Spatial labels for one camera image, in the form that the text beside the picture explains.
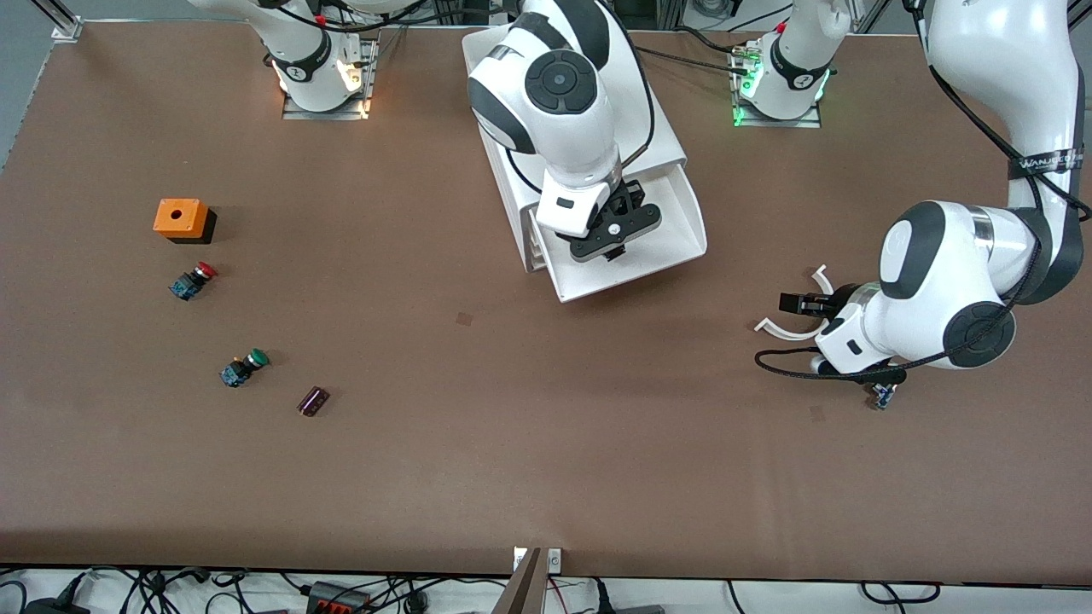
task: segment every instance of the white floor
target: white floor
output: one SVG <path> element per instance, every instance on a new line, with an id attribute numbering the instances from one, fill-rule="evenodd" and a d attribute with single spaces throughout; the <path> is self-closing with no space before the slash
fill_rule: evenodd
<path id="1" fill-rule="evenodd" d="M 35 569 L 9 574 L 0 580 L 15 579 L 23 582 L 29 599 L 56 598 L 79 572 L 73 569 Z M 310 583 L 322 580 L 351 587 L 379 580 L 379 576 L 335 576 L 289 574 L 296 582 Z M 558 578 L 566 611 L 575 614 L 598 605 L 595 585 L 582 578 Z M 666 614 L 736 614 L 728 595 L 726 582 L 720 580 L 642 580 L 606 579 L 612 604 L 616 610 L 642 605 L 660 605 Z M 115 614 L 119 611 L 132 581 L 116 571 L 95 571 L 84 579 L 76 592 L 75 604 L 87 607 L 92 614 Z M 877 605 L 864 598 L 856 583 L 842 582 L 734 582 L 740 605 L 746 614 L 879 614 L 897 613 L 895 606 Z M 292 614 L 307 611 L 307 599 L 290 588 L 276 574 L 252 574 L 240 585 L 244 595 L 257 613 L 285 610 Z M 922 597 L 929 588 L 893 587 L 904 598 Z M 200 614 L 212 595 L 233 591 L 182 580 L 171 585 L 167 595 L 181 614 Z M 468 614 L 491 612 L 501 593 L 501 587 L 491 583 L 459 583 L 447 581 L 427 592 L 428 614 Z M 886 597 L 879 586 L 871 586 L 876 597 Z M 138 595 L 130 611 L 140 613 L 143 602 Z M 19 590 L 0 589 L 0 613 L 17 614 Z M 943 587 L 936 601 L 924 605 L 906 605 L 910 614 L 1077 614 L 1092 612 L 1092 591 L 1072 589 L 1017 589 L 983 587 Z M 238 614 L 239 605 L 230 598 L 218 598 L 209 610 L 212 614 Z M 399 614 L 393 605 L 381 614 Z M 544 614 L 563 614 L 560 602 L 550 592 L 546 595 Z"/>

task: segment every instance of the brown mat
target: brown mat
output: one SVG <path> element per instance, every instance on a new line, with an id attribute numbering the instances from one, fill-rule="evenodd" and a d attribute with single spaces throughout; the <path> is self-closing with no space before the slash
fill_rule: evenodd
<path id="1" fill-rule="evenodd" d="M 1090 581 L 1089 273 L 887 413 L 751 362 L 779 292 L 875 279 L 918 200 L 1004 203 L 913 39 L 847 40 L 822 130 L 734 129 L 721 73 L 648 59 L 709 253 L 560 305 L 521 270 L 464 34 L 410 32 L 348 123 L 282 121 L 244 25 L 54 51 L 0 176 L 0 559 L 505 572 L 543 544 L 570 575 Z M 214 208 L 215 243 L 155 235 L 163 197 Z M 223 276 L 185 304 L 199 259 Z M 226 389 L 251 346 L 273 366 Z"/>

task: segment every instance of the black cable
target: black cable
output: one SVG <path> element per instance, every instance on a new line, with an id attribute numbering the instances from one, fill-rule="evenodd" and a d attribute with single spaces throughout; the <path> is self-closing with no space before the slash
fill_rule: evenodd
<path id="1" fill-rule="evenodd" d="M 235 594 L 239 598 L 239 605 L 247 612 L 247 614 L 254 614 L 254 609 L 250 607 L 247 603 L 247 598 L 242 597 L 242 586 L 239 582 L 235 583 Z"/>
<path id="2" fill-rule="evenodd" d="M 705 4 L 708 0 L 690 0 L 690 4 L 693 7 L 695 11 L 699 14 L 705 15 L 707 17 L 716 19 L 728 12 L 728 4 L 731 0 L 712 0 L 709 5 Z"/>
<path id="3" fill-rule="evenodd" d="M 249 569 L 238 569 L 236 571 L 221 571 L 219 574 L 216 574 L 215 576 L 213 576 L 211 579 L 212 579 L 212 583 L 213 585 L 216 585 L 217 587 L 219 587 L 222 589 L 226 589 L 227 587 L 237 586 L 249 574 L 250 574 Z M 224 576 L 227 576 L 227 579 L 226 580 L 221 580 L 221 578 L 223 578 Z"/>
<path id="4" fill-rule="evenodd" d="M 649 85 L 649 78 L 644 74 L 644 63 L 641 62 L 641 57 L 637 54 L 637 45 L 633 44 L 633 39 L 629 36 L 629 31 L 626 29 L 625 25 L 622 25 L 621 20 L 614 12 L 614 9 L 612 9 L 604 0 L 596 1 L 601 7 L 603 7 L 603 10 L 605 10 L 608 15 L 614 17 L 615 23 L 618 24 L 618 29 L 620 29 L 622 36 L 626 37 L 626 44 L 629 45 L 629 50 L 633 54 L 633 61 L 637 62 L 637 72 L 640 73 L 641 84 L 644 86 L 644 99 L 649 103 L 649 135 L 644 139 L 644 143 L 637 147 L 637 151 L 629 154 L 626 160 L 621 161 L 621 167 L 626 168 L 632 164 L 634 160 L 641 157 L 641 154 L 649 151 L 649 146 L 652 145 L 652 138 L 656 133 L 656 107 L 652 103 L 652 87 Z"/>
<path id="5" fill-rule="evenodd" d="M 285 574 L 284 571 L 278 571 L 277 574 L 281 576 L 281 578 L 284 579 L 285 582 L 288 582 L 289 587 L 292 587 L 292 588 L 296 589 L 297 591 L 299 591 L 299 594 L 304 594 L 304 586 L 302 585 L 297 585 L 296 582 L 293 582 L 292 578 L 289 578 L 288 575 Z"/>
<path id="6" fill-rule="evenodd" d="M 515 175 L 520 179 L 522 179 L 523 182 L 526 184 L 526 186 L 529 188 L 531 188 L 532 190 L 534 190 L 535 193 L 538 193 L 538 194 L 543 193 L 542 188 L 539 188 L 539 187 L 535 186 L 534 184 L 532 184 L 531 179 L 527 179 L 527 176 L 524 175 L 522 170 L 520 170 L 519 166 L 515 165 L 515 158 L 512 157 L 512 150 L 510 150 L 508 147 L 505 147 L 505 154 L 508 155 L 508 163 L 512 165 L 512 170 L 515 172 Z"/>
<path id="7" fill-rule="evenodd" d="M 732 605 L 736 606 L 736 612 L 739 614 L 747 614 L 744 612 L 744 606 L 739 605 L 739 598 L 736 597 L 736 587 L 733 586 L 732 580 L 725 580 L 728 583 L 728 594 L 732 597 Z"/>
<path id="8" fill-rule="evenodd" d="M 701 42 L 702 45 L 709 47 L 710 49 L 712 49 L 714 51 L 720 51 L 722 54 L 731 54 L 732 52 L 732 47 L 725 47 L 723 45 L 717 45 L 716 43 L 713 43 L 709 38 L 705 38 L 704 34 L 698 32 L 697 29 L 695 29 L 695 28 L 692 28 L 692 27 L 690 27 L 688 25 L 677 25 L 677 26 L 675 26 L 672 29 L 675 31 L 675 32 L 686 32 L 687 34 L 692 34 L 699 42 Z"/>
<path id="9" fill-rule="evenodd" d="M 383 21 L 381 21 L 379 23 L 373 23 L 373 24 L 368 24 L 368 25 L 355 25 L 355 26 L 348 26 L 348 27 L 336 27 L 336 26 L 332 26 L 332 25 L 323 25 L 323 24 L 318 23 L 316 21 L 311 21 L 311 20 L 309 20 L 307 17 L 301 17 L 301 16 L 297 15 L 296 13 L 293 13 L 292 11 L 285 9 L 284 7 L 278 7 L 277 11 L 281 11 L 282 13 L 288 15 L 289 17 L 292 17 L 292 19 L 294 19 L 294 20 L 296 20 L 296 21 L 298 21 L 300 23 L 306 23 L 309 26 L 317 27 L 319 29 L 324 29 L 327 32 L 337 32 L 337 33 L 342 33 L 342 34 L 359 34 L 361 32 L 371 32 L 372 29 L 379 29 L 379 28 L 385 27 L 388 25 L 417 25 L 417 24 L 422 24 L 422 23 L 428 23 L 430 21 L 438 20 L 438 19 L 441 19 L 441 17 L 450 17 L 450 16 L 463 15 L 463 14 L 492 15 L 492 14 L 497 14 L 497 13 L 500 13 L 500 12 L 503 11 L 503 9 L 496 9 L 496 10 L 486 10 L 486 9 L 459 9 L 459 10 L 455 10 L 455 11 L 447 11 L 447 12 L 443 12 L 443 13 L 437 13 L 437 14 L 428 15 L 428 16 L 425 16 L 425 17 L 418 17 L 418 19 L 415 19 L 415 20 L 402 21 L 402 17 L 404 17 L 405 15 L 408 15 L 410 13 L 413 12 L 410 9 L 413 9 L 415 11 L 423 3 L 424 3 L 424 0 L 415 2 L 415 3 L 411 4 L 410 7 L 407 7 L 405 10 L 403 10 L 401 13 L 399 13 L 399 15 L 395 15 L 394 17 L 392 17 L 390 20 L 383 20 Z"/>
<path id="10" fill-rule="evenodd" d="M 869 583 L 876 583 L 883 587 L 883 590 L 886 590 L 888 594 L 891 595 L 891 599 L 880 599 L 878 597 L 875 597 L 873 593 L 868 592 Z M 931 601 L 936 601 L 937 598 L 940 597 L 940 585 L 928 585 L 928 586 L 933 587 L 933 592 L 921 598 L 899 597 L 899 593 L 897 593 L 894 589 L 891 587 L 891 585 L 887 582 L 860 582 L 860 592 L 863 592 L 865 594 L 865 598 L 868 599 L 868 601 L 871 601 L 873 603 L 877 603 L 885 607 L 887 607 L 888 605 L 894 605 L 895 607 L 899 609 L 900 614 L 906 614 L 906 607 L 905 607 L 906 605 L 921 605 L 923 603 L 929 603 Z"/>
<path id="11" fill-rule="evenodd" d="M 477 585 L 477 583 L 485 582 L 485 583 L 490 583 L 490 585 L 497 585 L 500 588 L 508 587 L 508 585 L 506 585 L 505 582 L 501 582 L 500 580 L 494 580 L 494 579 L 490 579 L 490 578 L 451 578 L 451 579 L 454 580 L 454 581 L 456 581 L 456 582 L 459 582 L 459 583 L 462 583 L 462 585 Z M 577 586 L 580 586 L 580 585 L 567 585 L 567 583 L 558 582 L 558 586 L 560 586 L 563 589 L 563 588 L 568 588 L 568 587 L 577 587 Z"/>
<path id="12" fill-rule="evenodd" d="M 687 63 L 687 64 L 700 66 L 700 67 L 703 67 L 703 68 L 712 68 L 712 69 L 715 69 L 715 70 L 723 70 L 725 72 L 731 72 L 733 74 L 739 74 L 739 75 L 746 75 L 747 74 L 747 70 L 746 69 L 741 69 L 741 68 L 734 68 L 734 67 L 729 67 L 729 66 L 713 64 L 713 63 L 709 63 L 709 62 L 703 62 L 701 60 L 695 60 L 692 58 L 684 58 L 682 56 L 673 56 L 670 54 L 665 54 L 663 51 L 657 51 L 655 49 L 646 49 L 644 47 L 638 47 L 637 50 L 641 51 L 643 54 L 651 54 L 653 56 L 660 56 L 661 58 L 667 58 L 668 60 L 675 60 L 677 62 L 682 62 L 682 63 Z"/>
<path id="13" fill-rule="evenodd" d="M 610 593 L 607 592 L 607 586 L 601 578 L 592 579 L 595 580 L 595 588 L 600 593 L 600 607 L 596 612 L 598 614 L 615 614 L 614 605 L 610 605 Z"/>
<path id="14" fill-rule="evenodd" d="M 209 601 L 205 602 L 205 614 L 209 614 L 209 611 L 212 607 L 212 602 L 216 601 L 217 597 L 229 597 L 229 598 L 234 599 L 239 604 L 239 614 L 245 614 L 246 611 L 242 609 L 242 602 L 239 601 L 239 598 L 235 597 L 235 594 L 229 593 L 229 592 L 218 592 L 218 593 L 212 595 L 211 598 L 209 598 Z"/>
<path id="15" fill-rule="evenodd" d="M 0 582 L 0 589 L 4 587 L 15 587 L 16 589 L 19 589 L 19 592 L 22 593 L 21 598 L 22 601 L 20 601 L 19 612 L 16 614 L 23 614 L 23 611 L 26 610 L 26 585 L 20 582 L 19 580 L 8 580 L 4 582 Z"/>
<path id="16" fill-rule="evenodd" d="M 752 19 L 752 20 L 747 20 L 744 23 L 736 24 L 736 25 L 729 27 L 728 29 L 725 29 L 724 32 L 735 32 L 735 31 L 739 29 L 740 27 L 748 26 L 748 25 L 750 25 L 750 24 L 752 24 L 755 22 L 758 22 L 758 21 L 762 21 L 765 17 L 772 17 L 773 15 L 776 15 L 778 13 L 781 13 L 783 11 L 787 11 L 788 9 L 792 9 L 792 8 L 793 8 L 792 4 L 786 4 L 786 5 L 778 9 L 776 11 L 770 11 L 769 13 L 765 13 L 764 15 L 759 15 L 759 16 Z"/>
<path id="17" fill-rule="evenodd" d="M 739 29 L 741 27 L 747 27 L 748 25 L 750 25 L 750 24 L 752 24 L 755 22 L 762 21 L 762 20 L 764 20 L 767 17 L 772 17 L 773 15 L 776 15 L 778 13 L 782 13 L 784 11 L 787 11 L 787 10 L 790 10 L 792 8 L 793 8 L 792 4 L 786 4 L 786 5 L 784 5 L 784 7 L 780 8 L 780 9 L 776 9 L 774 11 L 770 11 L 769 13 L 763 13 L 763 14 L 761 14 L 761 15 L 752 19 L 752 20 L 747 20 L 747 21 L 745 21 L 745 22 L 743 22 L 740 24 L 736 24 L 736 25 L 734 25 L 734 26 L 725 29 L 724 32 L 735 32 L 735 31 L 737 31 L 737 29 Z M 713 49 L 714 51 L 720 51 L 722 54 L 731 54 L 732 52 L 732 47 L 725 47 L 723 45 L 717 45 L 716 43 L 713 43 L 709 38 L 705 38 L 705 35 L 702 34 L 701 31 L 699 31 L 699 29 L 695 29 L 695 28 L 692 28 L 690 26 L 686 26 L 686 25 L 679 25 L 679 26 L 676 26 L 673 29 L 675 32 L 686 32 L 688 34 L 692 34 L 696 38 L 698 38 L 698 40 L 701 42 L 702 45 L 709 47 L 710 49 Z"/>

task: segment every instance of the electrical cable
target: electrical cable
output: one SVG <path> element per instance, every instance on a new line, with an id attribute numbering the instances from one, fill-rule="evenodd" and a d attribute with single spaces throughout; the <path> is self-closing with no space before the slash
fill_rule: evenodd
<path id="1" fill-rule="evenodd" d="M 212 602 L 216 601 L 217 597 L 229 597 L 229 598 L 234 599 L 239 604 L 239 614 L 245 614 L 246 613 L 246 610 L 244 610 L 244 607 L 242 607 L 242 601 L 240 601 L 239 598 L 235 597 L 235 593 L 218 592 L 218 593 L 212 595 L 211 598 L 209 598 L 209 601 L 205 602 L 205 614 L 209 614 L 210 609 L 212 607 Z"/>
<path id="2" fill-rule="evenodd" d="M 637 45 L 633 44 L 633 39 L 629 36 L 629 31 L 622 25 L 621 20 L 618 14 L 614 12 L 605 0 L 596 0 L 601 7 L 607 12 L 608 15 L 614 17 L 616 24 L 618 24 L 618 29 L 621 31 L 622 36 L 626 37 L 626 43 L 629 45 L 629 50 L 633 54 L 633 61 L 637 62 L 637 72 L 641 75 L 641 84 L 644 85 L 644 99 L 648 102 L 649 106 L 649 135 L 644 139 L 644 143 L 637 147 L 637 151 L 629 154 L 626 160 L 621 161 L 621 167 L 626 168 L 634 160 L 641 157 L 641 154 L 649 151 L 649 146 L 652 145 L 652 139 L 656 133 L 656 107 L 652 103 L 652 87 L 649 85 L 649 78 L 644 74 L 644 63 L 641 62 L 641 57 L 637 52 Z"/>
<path id="3" fill-rule="evenodd" d="M 527 179 L 527 176 L 526 176 L 526 175 L 524 175 L 522 170 L 520 170 L 520 167 L 519 167 L 519 166 L 517 166 L 517 165 L 515 165 L 515 158 L 514 158 L 514 157 L 512 157 L 512 150 L 510 150 L 510 149 L 508 149 L 508 147 L 505 147 L 505 154 L 506 154 L 506 155 L 508 156 L 508 163 L 512 165 L 512 170 L 514 170 L 514 172 L 515 172 L 515 175 L 517 175 L 517 176 L 518 176 L 518 177 L 519 177 L 519 178 L 520 178 L 520 179 L 521 179 L 521 180 L 522 180 L 522 181 L 523 181 L 524 184 L 526 184 L 526 186 L 527 186 L 529 188 L 531 188 L 532 190 L 534 190 L 534 191 L 535 191 L 535 193 L 537 193 L 537 194 L 541 194 L 541 193 L 543 193 L 543 190 L 542 190 L 542 188 L 539 188 L 539 187 L 535 186 L 534 184 L 532 184 L 532 182 L 531 182 L 531 179 Z"/>
<path id="4" fill-rule="evenodd" d="M 16 614 L 23 614 L 23 612 L 26 610 L 26 585 L 20 582 L 19 580 L 7 580 L 0 582 L 0 589 L 4 587 L 15 587 L 16 589 L 19 589 L 19 592 L 22 593 L 22 598 L 19 605 L 19 612 Z"/>
<path id="5" fill-rule="evenodd" d="M 747 614 L 744 612 L 744 606 L 739 605 L 739 597 L 736 595 L 736 587 L 732 583 L 732 580 L 725 580 L 728 583 L 728 595 L 732 597 L 732 605 L 736 606 L 736 612 L 739 614 Z"/>
<path id="6" fill-rule="evenodd" d="M 690 5 L 698 14 L 713 19 L 726 14 L 731 3 L 732 0 L 690 0 Z"/>
<path id="7" fill-rule="evenodd" d="M 763 14 L 755 17 L 755 19 L 747 20 L 747 21 L 745 21 L 743 23 L 736 24 L 736 25 L 734 25 L 734 26 L 732 26 L 732 27 L 729 27 L 727 29 L 724 29 L 722 32 L 735 32 L 735 31 L 737 31 L 737 29 L 739 29 L 741 27 L 747 27 L 748 25 L 750 25 L 750 24 L 752 24 L 755 22 L 762 21 L 765 17 L 772 17 L 773 15 L 776 15 L 778 13 L 782 13 L 784 11 L 787 11 L 788 9 L 792 9 L 792 8 L 793 8 L 792 4 L 786 4 L 786 5 L 778 9 L 778 10 L 770 11 L 769 13 L 763 13 Z M 729 19 L 732 19 L 732 15 L 728 15 L 728 16 L 724 17 L 723 20 L 721 20 L 721 21 L 719 21 L 719 22 L 716 22 L 716 23 L 714 23 L 712 25 L 708 25 L 708 26 L 701 28 L 700 31 L 696 29 L 695 32 L 710 32 L 710 31 L 714 29 L 716 26 L 721 25 L 722 23 L 728 21 Z"/>
<path id="8" fill-rule="evenodd" d="M 296 582 L 293 582 L 292 578 L 289 578 L 288 575 L 285 574 L 284 571 L 278 571 L 277 575 L 281 576 L 281 578 L 284 579 L 285 582 L 288 582 L 289 587 L 292 587 L 292 588 L 296 589 L 297 591 L 299 591 L 300 594 L 304 594 L 304 586 L 302 585 L 297 585 Z"/>
<path id="9" fill-rule="evenodd" d="M 557 580 L 550 578 L 549 586 L 554 589 L 554 595 L 557 597 L 557 602 L 561 604 L 561 614 L 569 614 L 569 609 L 565 605 L 565 598 L 561 597 L 561 589 L 558 588 Z"/>
<path id="10" fill-rule="evenodd" d="M 773 15 L 776 15 L 778 13 L 787 11 L 788 9 L 792 9 L 792 8 L 793 8 L 793 4 L 785 4 L 784 7 L 778 9 L 776 11 L 770 11 L 769 13 L 759 15 L 759 16 L 752 19 L 752 20 L 747 20 L 744 23 L 736 24 L 736 25 L 729 27 L 728 29 L 725 29 L 724 32 L 735 32 L 735 31 L 739 29 L 740 27 L 746 27 L 746 26 L 748 26 L 748 25 L 750 25 L 750 24 L 752 24 L 755 22 L 760 22 L 760 21 L 764 20 L 765 17 L 772 17 Z"/>
<path id="11" fill-rule="evenodd" d="M 928 62 L 929 73 L 933 75 L 933 79 L 940 86 L 940 90 L 945 93 L 945 95 L 947 95 L 948 98 L 956 104 L 956 106 L 963 113 L 963 115 L 966 116 L 971 120 L 971 122 L 974 123 L 974 126 L 978 128 L 978 130 L 982 131 L 1002 153 L 1005 153 L 1005 155 L 1008 158 L 1017 160 L 1023 157 L 1020 154 L 1020 152 L 1018 152 L 1016 147 L 1012 146 L 1011 143 L 1002 139 L 993 128 L 989 127 L 989 125 L 987 125 L 981 117 L 978 117 L 978 115 L 975 114 L 966 105 L 966 103 L 963 102 L 963 99 L 951 86 L 951 84 L 948 83 L 942 76 L 940 76 L 940 73 L 937 72 L 937 70 L 933 67 L 933 62 L 928 60 L 928 46 L 926 43 L 926 37 L 922 29 L 922 24 L 925 21 L 924 7 L 925 2 L 923 1 L 918 7 L 911 9 L 910 13 L 914 17 L 914 26 L 917 29 L 918 42 L 922 44 L 922 49 L 926 52 L 926 61 Z M 1043 197 L 1042 193 L 1040 192 L 1038 184 L 1043 182 L 1052 191 L 1061 197 L 1069 206 L 1078 209 L 1083 213 L 1083 215 L 1079 217 L 1081 222 L 1084 222 L 1090 216 L 1092 216 L 1092 209 L 1090 209 L 1087 204 L 1081 202 L 1080 199 L 1078 199 L 1077 197 L 1066 192 L 1065 190 L 1056 186 L 1053 181 L 1051 181 L 1046 177 L 1042 175 L 1032 175 L 1029 177 L 1024 177 L 1024 179 L 1028 181 L 1028 186 L 1031 188 L 1032 198 L 1035 201 L 1035 209 L 1040 213 L 1043 213 Z M 990 332 L 994 331 L 994 329 L 1000 326 L 1001 322 L 1005 321 L 1005 319 L 1008 317 L 1008 315 L 1012 312 L 1012 309 L 1016 307 L 1017 299 L 1019 299 L 1023 295 L 1023 290 L 1026 286 L 1028 281 L 1031 279 L 1032 273 L 1035 271 L 1035 264 L 1038 262 L 1038 258 L 1042 255 L 1043 250 L 1042 243 L 1040 241 L 1037 236 L 1034 236 L 1034 234 L 1032 235 L 1032 238 L 1034 239 L 1034 245 L 1032 247 L 1031 256 L 1028 260 L 1026 269 L 1024 273 L 1020 276 L 1020 280 L 1017 282 L 1016 286 L 1013 286 L 1013 288 L 1010 291 L 1011 292 L 1010 298 L 1005 303 L 1002 309 L 998 311 L 990 319 L 989 323 L 983 330 L 981 330 L 974 338 L 957 345 L 956 347 L 938 352 L 936 354 L 926 356 L 924 358 L 911 361 L 909 363 L 902 363 L 898 365 L 883 366 L 883 367 L 874 367 L 853 374 L 814 374 L 809 371 L 793 371 L 774 367 L 762 361 L 763 356 L 770 356 L 770 355 L 787 355 L 787 354 L 803 354 L 803 353 L 821 354 L 819 349 L 816 346 L 796 347 L 792 350 L 763 350 L 755 354 L 755 364 L 757 364 L 759 367 L 770 373 L 796 379 L 856 381 L 863 378 L 874 377 L 877 375 L 885 375 L 899 370 L 906 371 L 913 368 L 925 366 L 936 361 L 948 358 L 959 352 L 962 352 L 963 350 L 966 350 L 968 347 L 971 347 L 975 343 L 978 343 L 980 341 L 985 339 L 986 335 L 988 335 Z"/>
<path id="12" fill-rule="evenodd" d="M 725 47 L 723 45 L 717 45 L 716 43 L 713 43 L 709 38 L 705 38 L 704 34 L 698 32 L 697 29 L 695 29 L 695 28 L 692 28 L 692 27 L 690 27 L 688 25 L 675 26 L 672 29 L 674 32 L 685 32 L 687 34 L 692 34 L 693 37 L 698 39 L 698 42 L 700 42 L 702 45 L 709 47 L 710 49 L 712 49 L 714 51 L 720 51 L 722 54 L 731 54 L 732 52 L 732 47 Z"/>
<path id="13" fill-rule="evenodd" d="M 607 592 L 607 586 L 603 582 L 602 578 L 592 578 L 595 580 L 595 588 L 600 592 L 600 609 L 596 611 L 597 614 L 615 614 L 614 605 L 610 605 L 610 593 Z"/>
<path id="14" fill-rule="evenodd" d="M 301 16 L 297 15 L 296 13 L 293 13 L 292 11 L 285 9 L 284 7 L 278 7 L 276 10 L 281 11 L 282 13 L 288 15 L 289 17 L 292 17 L 292 19 L 294 19 L 294 20 L 296 20 L 296 21 L 298 21 L 300 23 L 306 23 L 307 25 L 309 25 L 311 27 L 317 27 L 319 29 L 324 29 L 327 32 L 337 32 L 337 33 L 341 33 L 341 34 L 359 34 L 361 32 L 371 32 L 372 29 L 379 29 L 379 28 L 385 27 L 388 25 L 417 25 L 417 24 L 422 24 L 422 23 L 428 23 L 430 21 L 438 20 L 438 19 L 441 19 L 441 17 L 450 17 L 450 16 L 454 16 L 454 15 L 463 15 L 463 14 L 494 15 L 494 14 L 503 12 L 503 9 L 495 9 L 495 10 L 487 10 L 487 9 L 459 9 L 459 10 L 455 10 L 455 11 L 446 11 L 443 13 L 436 13 L 434 15 L 418 17 L 418 19 L 415 19 L 415 20 L 405 20 L 405 21 L 402 21 L 402 17 L 404 17 L 405 15 L 408 15 L 413 11 L 416 11 L 423 3 L 424 3 L 424 0 L 419 0 L 418 2 L 414 2 L 413 4 L 411 4 L 410 7 L 407 7 L 405 10 L 403 10 L 401 13 L 399 13 L 399 15 L 396 15 L 396 16 L 390 19 L 390 20 L 383 20 L 383 21 L 381 21 L 379 23 L 373 23 L 373 24 L 368 24 L 368 25 L 355 25 L 355 26 L 347 26 L 347 27 L 335 27 L 335 26 L 331 26 L 331 25 L 323 25 L 323 24 L 318 23 L 316 21 L 311 21 L 311 20 L 309 20 L 307 17 L 301 17 Z"/>
<path id="15" fill-rule="evenodd" d="M 876 583 L 883 587 L 883 590 L 886 590 L 888 594 L 891 595 L 891 599 L 880 599 L 878 597 L 875 597 L 873 593 L 868 592 L 869 583 Z M 921 605 L 923 603 L 929 603 L 931 601 L 936 601 L 937 598 L 940 597 L 940 585 L 928 585 L 928 586 L 933 587 L 933 592 L 925 597 L 916 599 L 899 597 L 899 593 L 897 593 L 894 589 L 891 587 L 891 585 L 887 582 L 860 582 L 860 592 L 863 592 L 865 594 L 865 598 L 868 599 L 868 601 L 871 601 L 873 603 L 877 603 L 885 607 L 887 607 L 888 605 L 894 605 L 895 607 L 899 609 L 899 614 L 906 614 L 906 607 L 905 607 L 906 605 Z"/>
<path id="16" fill-rule="evenodd" d="M 653 55 L 653 56 L 660 56 L 661 58 L 667 58 L 668 60 L 675 60 L 677 62 L 682 62 L 682 63 L 687 63 L 687 64 L 700 66 L 700 67 L 703 67 L 703 68 L 711 68 L 711 69 L 715 69 L 715 70 L 723 70 L 725 72 L 731 72 L 733 74 L 738 74 L 738 75 L 746 75 L 747 74 L 747 70 L 746 69 L 741 69 L 741 68 L 735 68 L 735 67 L 729 67 L 729 66 L 721 66 L 721 64 L 713 64 L 713 63 L 709 63 L 709 62 L 703 62 L 701 60 L 696 60 L 696 59 L 692 59 L 692 58 L 684 58 L 681 56 L 673 56 L 670 54 L 665 54 L 663 51 L 657 51 L 655 49 L 646 49 L 644 47 L 638 47 L 637 50 L 641 51 L 643 54 L 650 54 L 650 55 Z"/>

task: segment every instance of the metal frame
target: metal frame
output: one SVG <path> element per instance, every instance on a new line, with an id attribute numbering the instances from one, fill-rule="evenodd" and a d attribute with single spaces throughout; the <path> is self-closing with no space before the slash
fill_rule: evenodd
<path id="1" fill-rule="evenodd" d="M 54 40 L 74 43 L 80 36 L 83 22 L 61 0 L 31 0 L 31 3 L 49 17 L 49 21 L 54 22 L 56 26 L 52 34 Z"/>
<path id="2" fill-rule="evenodd" d="M 1069 14 L 1069 29 L 1071 32 L 1092 14 L 1092 0 L 1069 0 L 1067 12 Z"/>
<path id="3" fill-rule="evenodd" d="M 546 598 L 546 583 L 549 580 L 550 566 L 554 559 L 551 552 L 557 552 L 557 568 L 560 571 L 560 552 L 555 548 L 517 548 L 515 572 L 500 593 L 492 614 L 542 614 L 543 601 Z"/>
<path id="4" fill-rule="evenodd" d="M 857 29 L 855 32 L 857 34 L 868 34 L 869 32 L 871 32 L 873 28 L 876 27 L 876 22 L 878 22 L 880 17 L 883 16 L 883 12 L 887 11 L 888 7 L 890 5 L 891 5 L 891 0 L 876 0 L 876 3 L 873 4 L 873 8 L 869 9 L 867 13 L 865 13 L 865 16 L 860 17 L 860 21 L 857 23 Z"/>

